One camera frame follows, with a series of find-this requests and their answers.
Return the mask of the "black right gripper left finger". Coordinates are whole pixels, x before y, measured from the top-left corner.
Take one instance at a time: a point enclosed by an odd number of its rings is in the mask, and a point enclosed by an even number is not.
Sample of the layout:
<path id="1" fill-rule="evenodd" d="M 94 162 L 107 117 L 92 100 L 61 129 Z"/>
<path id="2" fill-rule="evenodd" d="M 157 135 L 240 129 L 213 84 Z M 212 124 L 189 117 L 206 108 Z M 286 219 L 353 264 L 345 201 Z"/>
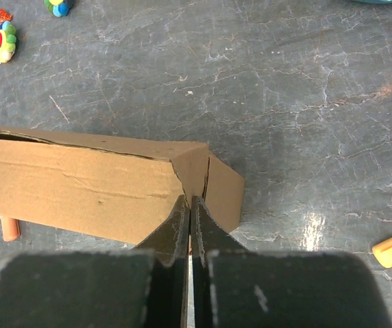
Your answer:
<path id="1" fill-rule="evenodd" d="M 24 253 L 0 264 L 0 327 L 185 327 L 190 211 L 128 251 Z"/>

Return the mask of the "brown cardboard box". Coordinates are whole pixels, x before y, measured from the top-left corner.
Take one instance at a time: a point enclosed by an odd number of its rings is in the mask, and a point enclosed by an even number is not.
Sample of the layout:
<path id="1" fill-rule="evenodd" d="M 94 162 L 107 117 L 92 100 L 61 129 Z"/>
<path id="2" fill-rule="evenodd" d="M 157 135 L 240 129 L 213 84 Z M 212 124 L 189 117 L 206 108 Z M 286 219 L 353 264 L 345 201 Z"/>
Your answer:
<path id="1" fill-rule="evenodd" d="M 0 126 L 0 216 L 137 244 L 178 197 L 238 227 L 244 178 L 206 143 Z"/>

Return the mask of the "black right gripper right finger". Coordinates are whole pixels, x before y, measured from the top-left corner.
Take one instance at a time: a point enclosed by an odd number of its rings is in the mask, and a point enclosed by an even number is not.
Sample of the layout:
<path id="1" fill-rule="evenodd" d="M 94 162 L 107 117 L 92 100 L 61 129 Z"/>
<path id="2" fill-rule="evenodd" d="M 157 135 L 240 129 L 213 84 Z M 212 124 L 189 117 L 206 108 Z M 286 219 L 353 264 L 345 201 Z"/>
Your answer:
<path id="1" fill-rule="evenodd" d="M 346 252 L 246 249 L 200 197 L 191 209 L 197 327 L 391 327 L 367 265 Z"/>

